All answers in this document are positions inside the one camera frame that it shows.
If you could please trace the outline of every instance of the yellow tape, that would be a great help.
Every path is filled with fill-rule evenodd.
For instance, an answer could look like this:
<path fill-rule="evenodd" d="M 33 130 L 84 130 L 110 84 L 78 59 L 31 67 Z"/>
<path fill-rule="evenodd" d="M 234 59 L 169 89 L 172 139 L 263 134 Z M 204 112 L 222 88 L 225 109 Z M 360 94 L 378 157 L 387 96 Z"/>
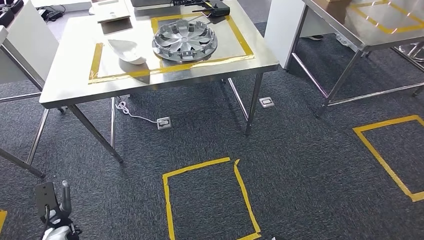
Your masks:
<path fill-rule="evenodd" d="M 220 158 L 220 159 L 216 159 L 216 160 L 202 162 L 202 163 L 195 164 L 195 165 L 192 165 L 192 166 L 186 166 L 186 167 L 183 167 L 183 168 L 178 169 L 178 170 L 174 170 L 174 171 L 171 171 L 171 172 L 168 172 L 168 173 L 164 173 L 162 175 L 163 190 L 164 190 L 164 193 L 165 193 L 165 202 L 166 202 L 166 219 L 167 219 L 167 223 L 168 223 L 168 234 L 169 234 L 170 240 L 175 240 L 175 233 L 174 233 L 174 223 L 173 223 L 172 211 L 171 211 L 170 187 L 168 186 L 168 178 L 175 176 L 175 175 L 178 175 L 178 174 L 188 172 L 190 170 L 200 169 L 200 168 L 203 168 L 203 167 L 206 167 L 206 166 L 224 163 L 224 162 L 228 162 L 228 161 L 230 161 L 230 158 L 224 157 L 224 158 Z M 237 159 L 234 163 L 234 173 L 235 173 L 235 176 L 237 178 L 238 184 L 240 185 L 241 193 L 243 194 L 244 202 L 246 203 L 246 207 L 247 207 L 247 210 L 249 212 L 250 220 L 252 221 L 255 233 L 252 233 L 252 234 L 249 234 L 249 235 L 244 236 L 242 238 L 239 238 L 238 240 L 254 240 L 254 239 L 261 237 L 261 235 L 259 234 L 261 229 L 259 228 L 259 225 L 258 225 L 258 223 L 256 222 L 256 219 L 255 219 L 255 216 L 253 215 L 252 207 L 251 207 L 251 204 L 249 202 L 248 193 L 246 191 L 245 184 L 243 183 L 242 177 L 240 176 L 239 169 L 237 168 L 237 164 L 239 163 L 239 161 L 240 161 L 240 159 Z"/>
<path fill-rule="evenodd" d="M 250 235 L 239 238 L 237 240 L 254 240 L 254 239 L 258 239 L 260 237 L 261 237 L 261 235 L 259 233 L 255 232 L 255 233 L 252 233 Z"/>
<path fill-rule="evenodd" d="M 216 160 L 212 160 L 212 161 L 205 161 L 205 162 L 202 162 L 202 163 L 199 163 L 199 164 L 196 164 L 196 165 L 186 166 L 186 167 L 183 167 L 181 169 L 165 173 L 163 175 L 163 177 L 169 178 L 171 176 L 175 176 L 177 174 L 182 174 L 182 173 L 185 173 L 185 172 L 190 171 L 190 170 L 200 169 L 200 168 L 203 168 L 203 167 L 206 167 L 206 166 L 210 166 L 210 165 L 214 165 L 214 164 L 220 164 L 220 163 L 224 163 L 224 162 L 228 162 L 228 161 L 230 161 L 229 157 L 224 157 L 224 158 L 220 158 L 220 159 L 216 159 Z"/>
<path fill-rule="evenodd" d="M 0 209 L 0 233 L 2 232 L 3 224 L 5 223 L 7 215 L 8 215 L 8 211 L 4 211 Z"/>
<path fill-rule="evenodd" d="M 239 169 L 237 168 L 237 164 L 239 163 L 239 161 L 240 159 L 237 159 L 234 163 L 235 177 L 237 178 L 238 184 L 240 185 L 241 193 L 243 194 L 244 201 L 246 202 L 246 207 L 247 207 L 247 210 L 249 211 L 249 216 L 252 221 L 254 230 L 257 233 L 260 233 L 261 229 L 259 228 L 258 222 L 256 222 L 255 216 L 253 215 L 251 203 L 249 202 L 248 192 L 246 191 L 246 187 L 245 187 L 245 184 L 243 183 L 242 176 L 240 176 Z"/>
<path fill-rule="evenodd" d="M 383 26 L 382 24 L 380 24 L 379 22 L 374 20 L 372 17 L 370 17 L 367 14 L 365 14 L 364 12 L 362 12 L 361 10 L 359 10 L 359 8 L 371 7 L 371 6 L 382 5 L 382 4 L 387 4 L 387 5 L 391 6 L 392 8 L 398 10 L 399 12 L 404 14 L 405 16 L 411 18 L 412 20 L 414 20 L 414 21 L 416 21 L 420 24 L 419 25 L 413 25 L 413 26 L 398 27 L 398 28 L 388 28 L 388 27 Z M 419 17 L 413 15 L 412 13 L 406 11 L 405 9 L 401 8 L 400 6 L 394 4 L 392 1 L 382 0 L 382 1 L 377 1 L 377 2 L 351 4 L 349 7 L 354 12 L 356 12 L 358 15 L 363 17 L 365 20 L 367 20 L 368 22 L 370 22 L 371 24 L 376 26 L 378 29 L 380 29 L 385 34 L 395 34 L 395 33 L 400 34 L 400 33 L 424 29 L 424 21 L 423 20 L 421 20 Z"/>
<path fill-rule="evenodd" d="M 243 34 L 240 32 L 239 28 L 237 27 L 236 23 L 234 22 L 233 18 L 231 18 L 230 15 L 225 16 L 225 19 L 227 20 L 229 27 L 231 28 L 232 32 L 234 33 L 235 37 L 238 40 L 238 43 L 243 48 L 244 53 L 246 55 L 252 55 L 253 51 L 249 47 L 249 44 L 246 42 L 245 37 L 243 37 Z"/>
<path fill-rule="evenodd" d="M 387 2 L 383 1 L 373 1 L 373 2 L 366 2 L 366 3 L 359 3 L 359 4 L 351 4 L 351 7 L 354 8 L 363 8 L 363 7 L 371 7 L 375 5 L 381 5 L 381 4 L 387 4 Z"/>
<path fill-rule="evenodd" d="M 393 124 L 400 124 L 409 121 L 418 121 L 424 127 L 424 120 L 420 118 L 418 115 L 411 115 L 406 117 L 400 117 L 396 119 L 391 119 L 387 121 L 377 122 L 365 126 L 359 126 L 353 128 L 353 131 L 359 137 L 359 139 L 363 142 L 363 144 L 368 148 L 368 150 L 374 155 L 380 165 L 386 170 L 386 172 L 390 175 L 393 181 L 399 186 L 405 195 L 411 198 L 412 202 L 424 200 L 424 191 L 418 193 L 411 193 L 411 191 L 407 188 L 407 186 L 402 182 L 402 180 L 396 175 L 396 173 L 392 170 L 392 168 L 387 164 L 387 162 L 382 158 L 379 152 L 373 147 L 373 145 L 368 141 L 368 139 L 364 136 L 362 132 L 377 129 L 381 127 L 386 127 Z"/>
<path fill-rule="evenodd" d="M 89 80 L 96 79 L 99 74 L 100 60 L 102 58 L 103 43 L 97 43 L 94 48 L 94 56 L 91 62 Z"/>
<path fill-rule="evenodd" d="M 196 17 L 196 16 L 202 16 L 202 13 L 195 12 L 195 13 L 189 13 L 189 14 L 182 14 L 182 15 L 171 15 L 171 16 L 161 16 L 161 17 L 153 17 L 151 22 L 151 28 L 153 29 L 153 32 L 156 33 L 159 29 L 159 21 L 165 21 L 165 20 L 172 20 L 172 19 L 182 19 L 182 18 L 189 18 L 189 17 Z M 185 64 L 176 64 L 172 66 L 165 66 L 163 64 L 163 61 L 160 57 L 160 67 L 156 69 L 144 69 L 140 71 L 134 71 L 134 72 L 125 72 L 121 74 L 116 75 L 109 75 L 109 76 L 102 76 L 98 77 L 96 73 L 99 72 L 100 68 L 100 61 L 102 56 L 102 43 L 96 44 L 96 49 L 94 51 L 93 56 L 93 62 L 91 65 L 91 71 L 90 71 L 90 78 L 88 80 L 88 84 L 96 84 L 96 83 L 102 83 L 102 82 L 108 82 L 108 81 L 114 81 L 114 80 L 120 80 L 120 79 L 126 79 L 126 78 L 137 78 L 137 77 L 143 77 L 148 75 L 154 75 L 154 74 L 164 74 L 164 73 L 171 73 L 171 72 L 178 72 L 183 70 L 189 70 L 191 68 L 197 68 L 197 67 L 205 67 L 205 66 L 213 66 L 216 64 L 226 64 L 226 63 L 233 63 L 237 61 L 243 61 L 243 60 L 249 60 L 254 59 L 255 55 L 253 54 L 252 49 L 250 48 L 249 44 L 246 42 L 245 38 L 243 37 L 243 34 L 240 32 L 239 28 L 237 27 L 234 20 L 231 18 L 230 15 L 225 16 L 225 19 L 228 22 L 229 27 L 231 28 L 232 32 L 234 33 L 235 38 L 239 42 L 241 48 L 244 51 L 245 55 L 242 56 L 231 56 L 231 57 L 224 57 L 219 59 L 212 59 L 212 60 L 205 60 L 200 62 L 190 62 Z"/>

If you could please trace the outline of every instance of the white plastic object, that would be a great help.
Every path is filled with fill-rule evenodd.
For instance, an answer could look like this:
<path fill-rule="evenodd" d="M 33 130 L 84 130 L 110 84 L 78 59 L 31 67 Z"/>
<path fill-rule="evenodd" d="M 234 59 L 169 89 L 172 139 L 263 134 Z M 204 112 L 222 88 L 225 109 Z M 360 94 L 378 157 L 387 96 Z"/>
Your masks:
<path fill-rule="evenodd" d="M 352 51 L 354 51 L 355 53 L 358 51 L 358 48 L 340 33 L 338 32 L 335 33 L 335 39 L 337 39 L 337 41 L 339 41 L 343 46 L 346 46 L 352 49 Z"/>
<path fill-rule="evenodd" d="M 120 59 L 134 65 L 144 64 L 146 59 L 141 56 L 136 42 L 127 40 L 109 39 L 110 47 Z"/>
<path fill-rule="evenodd" d="M 61 226 L 56 229 L 49 228 L 44 232 L 43 240 L 63 240 L 71 232 L 68 226 Z"/>
<path fill-rule="evenodd" d="M 142 117 L 142 116 L 132 115 L 130 113 L 130 110 L 128 110 L 127 103 L 125 101 L 121 101 L 118 105 L 115 104 L 115 107 L 119 110 L 122 110 L 123 114 L 129 115 L 132 118 L 143 119 L 143 120 L 151 122 L 152 124 L 158 123 L 157 121 L 152 121 L 152 120 L 145 118 L 145 117 Z"/>
<path fill-rule="evenodd" d="M 124 0 L 91 0 L 91 6 L 98 23 L 130 17 Z"/>

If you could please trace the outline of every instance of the table leg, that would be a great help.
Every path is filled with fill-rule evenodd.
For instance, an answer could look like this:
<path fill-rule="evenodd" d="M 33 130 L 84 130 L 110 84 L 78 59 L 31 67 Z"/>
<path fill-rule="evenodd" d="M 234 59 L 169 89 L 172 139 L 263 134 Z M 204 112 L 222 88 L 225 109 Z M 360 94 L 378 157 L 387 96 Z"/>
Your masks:
<path fill-rule="evenodd" d="M 249 120 L 249 115 L 248 115 L 248 112 L 246 111 L 245 106 L 243 105 L 243 101 L 240 98 L 239 93 L 237 92 L 236 86 L 234 85 L 234 82 L 231 78 L 228 78 L 227 81 L 229 83 L 229 86 L 231 87 L 232 92 L 234 93 L 235 99 L 237 100 L 238 105 L 240 106 L 241 111 L 243 112 L 243 116 L 247 122 Z"/>
<path fill-rule="evenodd" d="M 10 162 L 18 165 L 19 167 L 28 170 L 30 173 L 34 174 L 35 176 L 39 177 L 39 178 L 44 178 L 46 175 L 41 172 L 40 170 L 36 169 L 35 167 L 29 165 L 28 163 L 20 160 L 19 158 L 17 158 L 16 156 L 8 153 L 7 151 L 5 151 L 4 149 L 0 148 L 0 157 L 5 158 L 6 160 L 9 160 Z"/>
<path fill-rule="evenodd" d="M 349 64 L 347 65 L 347 67 L 344 69 L 343 73 L 341 74 L 341 76 L 339 77 L 337 83 L 334 85 L 334 87 L 332 88 L 331 92 L 329 93 L 328 97 L 325 99 L 324 103 L 322 104 L 321 108 L 318 110 L 318 112 L 316 113 L 316 116 L 319 118 L 323 112 L 326 110 L 327 106 L 329 105 L 330 101 L 334 98 L 334 96 L 337 94 L 337 92 L 339 91 L 340 87 L 343 85 L 343 83 L 345 83 L 346 79 L 348 78 L 353 66 L 355 65 L 355 63 L 361 58 L 362 56 L 362 51 L 358 50 L 355 55 L 353 56 L 352 60 L 350 60 Z"/>
<path fill-rule="evenodd" d="M 256 74 L 256 80 L 254 81 L 254 89 L 252 94 L 252 100 L 250 103 L 249 115 L 247 118 L 247 126 L 244 134 L 248 135 L 251 132 L 253 118 L 255 117 L 256 104 L 258 104 L 259 91 L 261 90 L 263 73 Z"/>
<path fill-rule="evenodd" d="M 415 57 L 422 50 L 423 47 L 424 47 L 424 41 L 419 42 L 412 48 L 412 50 L 407 55 L 415 60 Z"/>
<path fill-rule="evenodd" d="M 90 120 L 76 105 L 69 105 L 68 109 L 79 119 L 79 121 L 81 121 L 81 123 L 90 131 L 90 133 L 119 163 L 123 162 L 121 156 L 117 153 L 117 151 L 115 151 L 115 149 L 108 143 L 108 141 L 103 137 L 103 135 L 96 129 L 96 127 L 90 122 Z"/>
<path fill-rule="evenodd" d="M 116 130 L 116 113 L 115 113 L 115 102 L 116 98 L 112 97 L 112 109 L 111 109 L 111 119 L 110 119 L 110 145 L 112 148 L 115 148 L 115 130 Z"/>
<path fill-rule="evenodd" d="M 304 7 L 303 13 L 302 13 L 302 18 L 300 19 L 299 26 L 297 26 L 297 30 L 296 30 L 296 35 L 294 37 L 294 41 L 291 44 L 290 54 L 288 55 L 288 59 L 285 62 L 285 65 L 284 65 L 284 69 L 286 71 L 289 71 L 290 70 L 290 63 L 293 60 L 292 53 L 296 50 L 296 46 L 298 45 L 299 38 L 301 37 L 302 28 L 304 27 L 306 15 L 308 13 L 308 8 L 309 7 L 305 4 L 305 7 Z"/>
<path fill-rule="evenodd" d="M 26 159 L 26 163 L 31 165 L 33 164 L 34 156 L 37 151 L 37 147 L 39 146 L 41 134 L 43 134 L 44 126 L 46 125 L 47 116 L 49 115 L 49 109 L 44 109 L 44 112 L 41 117 L 41 122 L 37 130 L 37 134 L 35 135 L 34 141 L 32 142 L 31 150 L 29 151 L 28 158 Z"/>

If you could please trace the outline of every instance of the power cord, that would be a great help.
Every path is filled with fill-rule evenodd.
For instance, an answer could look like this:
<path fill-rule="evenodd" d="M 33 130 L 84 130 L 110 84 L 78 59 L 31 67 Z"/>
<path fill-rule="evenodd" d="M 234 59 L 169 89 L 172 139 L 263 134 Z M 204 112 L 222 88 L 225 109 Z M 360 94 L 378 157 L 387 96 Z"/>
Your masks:
<path fill-rule="evenodd" d="M 56 10 L 55 8 L 53 8 L 54 6 L 61 6 L 63 8 L 63 10 Z M 50 6 L 41 6 L 41 7 L 37 7 L 37 10 L 45 10 L 46 11 L 46 15 L 43 17 L 44 18 L 44 22 L 49 22 L 49 21 L 56 21 L 56 19 L 62 17 L 65 12 L 66 12 L 66 7 L 62 4 L 58 4 L 58 5 L 50 5 Z"/>
<path fill-rule="evenodd" d="M 145 117 L 142 117 L 142 116 L 132 115 L 132 114 L 130 113 L 130 110 L 128 110 L 128 108 L 127 108 L 127 103 L 126 103 L 125 101 L 121 101 L 118 105 L 116 105 L 116 104 L 115 104 L 115 107 L 116 107 L 117 109 L 119 109 L 119 110 L 122 110 L 122 112 L 123 112 L 124 114 L 129 115 L 129 116 L 130 116 L 130 117 L 132 117 L 132 118 L 143 119 L 143 120 L 146 120 L 146 121 L 151 122 L 152 124 L 157 124 L 157 123 L 158 123 L 157 121 L 152 121 L 152 120 L 150 120 L 150 119 L 148 119 L 148 118 L 145 118 Z"/>
<path fill-rule="evenodd" d="M 42 231 L 39 240 L 43 240 L 44 233 L 47 230 L 47 224 L 49 223 L 49 220 L 50 220 L 50 206 L 48 204 L 45 205 L 45 213 L 46 213 L 46 216 L 45 216 L 44 230 Z"/>

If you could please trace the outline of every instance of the white cable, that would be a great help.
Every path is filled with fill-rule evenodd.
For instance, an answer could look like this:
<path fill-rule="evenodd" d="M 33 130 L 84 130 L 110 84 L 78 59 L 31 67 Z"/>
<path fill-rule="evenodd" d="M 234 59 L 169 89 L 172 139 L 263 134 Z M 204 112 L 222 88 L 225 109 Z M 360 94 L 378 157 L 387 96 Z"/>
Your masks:
<path fill-rule="evenodd" d="M 157 121 L 152 121 L 152 120 L 147 119 L 147 118 L 142 117 L 142 116 L 134 116 L 134 115 L 131 115 L 130 110 L 128 110 L 128 108 L 126 107 L 126 105 L 127 105 L 127 103 L 126 103 L 125 101 L 121 101 L 118 105 L 116 105 L 116 104 L 115 104 L 115 107 L 116 107 L 117 109 L 119 109 L 119 110 L 122 110 L 122 112 L 123 112 L 124 114 L 129 115 L 130 117 L 138 118 L 138 119 L 143 119 L 143 120 L 146 120 L 146 121 L 151 122 L 152 124 L 157 124 L 157 123 L 158 123 Z"/>

